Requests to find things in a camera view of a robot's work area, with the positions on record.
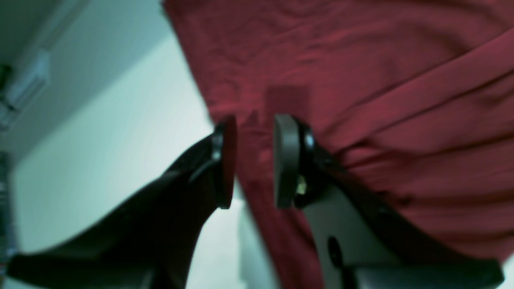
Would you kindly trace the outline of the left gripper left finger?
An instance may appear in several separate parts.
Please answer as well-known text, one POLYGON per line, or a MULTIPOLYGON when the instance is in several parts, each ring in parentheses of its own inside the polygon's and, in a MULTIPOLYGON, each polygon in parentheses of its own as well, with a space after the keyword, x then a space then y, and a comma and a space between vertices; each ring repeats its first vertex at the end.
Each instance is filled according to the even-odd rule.
POLYGON ((81 234, 36 254, 16 254, 15 280, 46 289, 184 289, 202 227, 229 209, 235 182, 233 115, 81 234))

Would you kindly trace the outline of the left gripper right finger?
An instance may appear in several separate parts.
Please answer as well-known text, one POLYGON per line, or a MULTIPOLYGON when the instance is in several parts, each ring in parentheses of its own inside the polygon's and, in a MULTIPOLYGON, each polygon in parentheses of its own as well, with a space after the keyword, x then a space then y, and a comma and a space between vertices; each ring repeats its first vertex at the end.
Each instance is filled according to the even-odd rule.
POLYGON ((273 128, 275 204, 305 215, 327 289, 496 289, 500 263, 460 254, 362 185, 288 114, 273 128))

